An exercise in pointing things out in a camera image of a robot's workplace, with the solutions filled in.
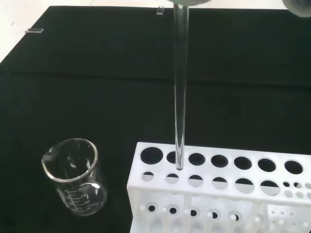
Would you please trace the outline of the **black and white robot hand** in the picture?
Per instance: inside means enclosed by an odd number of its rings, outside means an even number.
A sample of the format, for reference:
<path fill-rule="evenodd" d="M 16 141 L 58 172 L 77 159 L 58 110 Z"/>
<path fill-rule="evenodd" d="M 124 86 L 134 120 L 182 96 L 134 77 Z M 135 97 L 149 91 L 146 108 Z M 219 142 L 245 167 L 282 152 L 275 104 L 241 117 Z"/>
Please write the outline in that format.
<path fill-rule="evenodd" d="M 210 2 L 210 0 L 171 0 L 171 2 L 182 6 L 196 6 Z M 310 0 L 283 0 L 282 2 L 294 15 L 299 17 L 311 17 Z"/>

